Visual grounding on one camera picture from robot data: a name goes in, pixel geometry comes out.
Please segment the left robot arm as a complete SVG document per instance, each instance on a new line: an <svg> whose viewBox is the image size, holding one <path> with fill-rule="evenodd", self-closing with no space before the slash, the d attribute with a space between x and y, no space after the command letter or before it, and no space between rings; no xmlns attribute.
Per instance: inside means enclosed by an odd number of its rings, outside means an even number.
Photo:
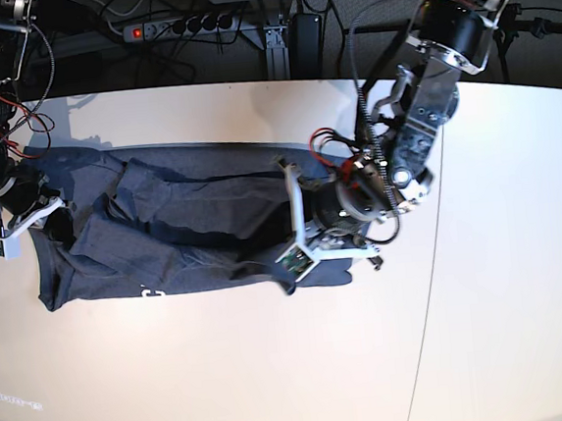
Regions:
<svg viewBox="0 0 562 421"><path fill-rule="evenodd" d="M281 286L293 291L330 260L383 262L383 241L368 236L372 223L399 221L427 198L433 175L427 163L436 135L459 103L458 81L482 72L500 18L510 0L420 0L402 36L421 56L399 66L388 97L367 101L360 82L350 156L326 161L323 184L302 178L281 162L290 202L292 239L278 259Z"/></svg>

